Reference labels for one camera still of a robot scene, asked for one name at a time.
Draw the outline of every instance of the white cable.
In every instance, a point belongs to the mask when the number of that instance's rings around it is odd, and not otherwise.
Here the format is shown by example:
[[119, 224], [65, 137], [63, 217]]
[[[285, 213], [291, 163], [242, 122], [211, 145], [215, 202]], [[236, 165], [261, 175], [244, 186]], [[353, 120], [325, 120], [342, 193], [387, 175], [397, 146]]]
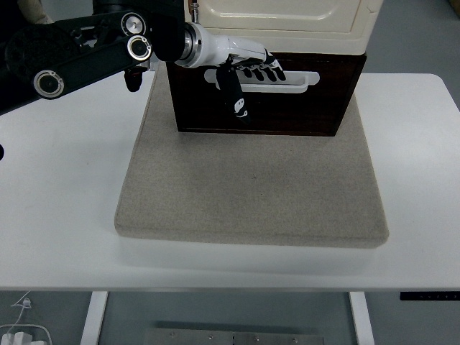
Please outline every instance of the white cable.
[[41, 328], [43, 331], [46, 332], [46, 335], [48, 336], [48, 339], [50, 340], [50, 345], [52, 345], [52, 340], [51, 340], [51, 335], [50, 335], [50, 332], [43, 326], [40, 326], [40, 325], [32, 325], [32, 324], [14, 324], [14, 325], [1, 325], [0, 328], [4, 328], [4, 327], [11, 327], [11, 326], [18, 326], [18, 327], [37, 327], [37, 328]]
[[30, 291], [27, 291], [20, 299], [18, 299], [18, 301], [15, 304], [11, 305], [11, 307], [21, 307], [22, 308], [21, 313], [19, 314], [19, 317], [17, 318], [16, 322], [13, 323], [13, 324], [1, 325], [0, 328], [9, 327], [9, 330], [6, 332], [6, 334], [9, 334], [9, 332], [14, 327], [36, 327], [36, 328], [41, 328], [43, 331], [46, 332], [46, 335], [48, 336], [48, 339], [50, 340], [50, 345], [52, 345], [50, 332], [45, 327], [40, 326], [40, 325], [33, 325], [33, 324], [29, 324], [29, 323], [18, 324], [19, 320], [22, 317], [22, 313], [24, 312], [24, 309], [31, 309], [32, 308], [32, 304], [30, 302], [30, 299], [25, 298], [29, 293], [30, 293]]

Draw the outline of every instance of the black robotic arm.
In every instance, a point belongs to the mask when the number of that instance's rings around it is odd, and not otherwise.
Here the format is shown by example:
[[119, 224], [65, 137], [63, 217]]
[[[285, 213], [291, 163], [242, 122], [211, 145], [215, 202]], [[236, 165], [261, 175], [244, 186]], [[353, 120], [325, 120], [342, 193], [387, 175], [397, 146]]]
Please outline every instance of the black robotic arm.
[[[93, 10], [89, 17], [22, 25], [0, 44], [0, 114], [37, 95], [61, 97], [123, 70], [128, 89], [136, 91], [152, 54], [185, 68], [216, 68], [227, 107], [245, 123], [236, 69], [258, 79], [262, 71], [270, 80], [284, 78], [263, 45], [185, 23], [181, 0], [93, 0]], [[237, 103], [243, 106], [236, 110]]]

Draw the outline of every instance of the white robotic hand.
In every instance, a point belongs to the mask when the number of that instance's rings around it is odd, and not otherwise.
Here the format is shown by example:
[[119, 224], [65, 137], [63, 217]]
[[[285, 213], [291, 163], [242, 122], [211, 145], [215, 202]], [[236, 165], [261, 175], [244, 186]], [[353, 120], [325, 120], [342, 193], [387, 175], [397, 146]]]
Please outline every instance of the white robotic hand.
[[273, 82], [286, 80], [278, 60], [264, 45], [240, 37], [213, 35], [198, 23], [185, 24], [184, 53], [175, 63], [185, 68], [216, 68], [216, 79], [227, 109], [245, 124], [250, 119], [236, 70], [259, 81], [265, 79], [264, 75]]

